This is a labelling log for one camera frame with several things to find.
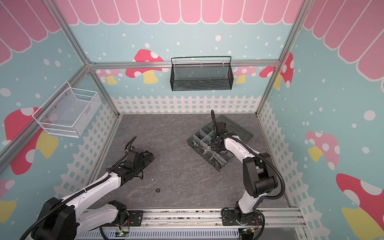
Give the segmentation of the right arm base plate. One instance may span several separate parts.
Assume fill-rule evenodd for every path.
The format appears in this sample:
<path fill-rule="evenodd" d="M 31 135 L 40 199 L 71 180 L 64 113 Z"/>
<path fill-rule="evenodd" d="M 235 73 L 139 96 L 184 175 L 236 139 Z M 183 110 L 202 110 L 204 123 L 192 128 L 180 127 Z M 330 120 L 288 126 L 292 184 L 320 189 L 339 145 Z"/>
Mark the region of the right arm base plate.
<path fill-rule="evenodd" d="M 240 209 L 223 208 L 221 210 L 223 226 L 261 226 L 264 221 L 260 213 L 244 214 Z"/>

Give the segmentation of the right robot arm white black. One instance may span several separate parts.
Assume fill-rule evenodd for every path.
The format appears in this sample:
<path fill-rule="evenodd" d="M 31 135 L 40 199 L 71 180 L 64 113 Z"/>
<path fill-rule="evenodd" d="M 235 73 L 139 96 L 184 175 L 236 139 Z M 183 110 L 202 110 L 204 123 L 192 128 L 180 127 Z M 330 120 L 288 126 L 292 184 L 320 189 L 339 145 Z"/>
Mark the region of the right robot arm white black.
<path fill-rule="evenodd" d="M 280 199 L 286 190 L 284 178 L 271 163 L 271 156 L 259 153 L 243 142 L 240 137 L 230 134 L 226 124 L 217 122 L 214 110 L 211 110 L 214 137 L 211 147 L 214 152 L 230 152 L 243 166 L 245 192 L 234 208 L 236 221 L 245 225 L 252 220 L 261 219 L 257 207 L 264 200 Z"/>

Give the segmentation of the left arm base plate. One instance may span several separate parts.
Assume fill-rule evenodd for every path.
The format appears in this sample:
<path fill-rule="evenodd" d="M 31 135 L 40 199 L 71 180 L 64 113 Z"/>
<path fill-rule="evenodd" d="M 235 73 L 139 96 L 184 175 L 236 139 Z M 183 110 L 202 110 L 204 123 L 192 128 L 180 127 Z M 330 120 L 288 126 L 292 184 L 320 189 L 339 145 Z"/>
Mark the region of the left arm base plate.
<path fill-rule="evenodd" d="M 140 227 L 143 220 L 144 211 L 129 210 L 124 211 L 118 221 L 119 227 Z"/>

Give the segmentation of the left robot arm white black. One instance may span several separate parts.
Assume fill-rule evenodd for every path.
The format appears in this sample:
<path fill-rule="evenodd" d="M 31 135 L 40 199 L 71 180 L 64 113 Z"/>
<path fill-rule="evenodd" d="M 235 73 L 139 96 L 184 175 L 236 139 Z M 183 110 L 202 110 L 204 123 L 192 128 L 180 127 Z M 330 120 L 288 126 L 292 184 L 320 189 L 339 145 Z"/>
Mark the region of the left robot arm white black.
<path fill-rule="evenodd" d="M 154 161 L 154 155 L 132 146 L 132 138 L 124 150 L 124 156 L 107 168 L 106 173 L 90 185 L 62 199 L 51 198 L 45 202 L 40 215 L 21 236 L 22 240 L 74 240 L 80 235 L 102 229 L 105 224 L 121 228 L 136 224 L 127 206 L 118 201 L 89 210 L 103 196 L 123 186 L 134 178 L 144 178 L 144 169 Z"/>

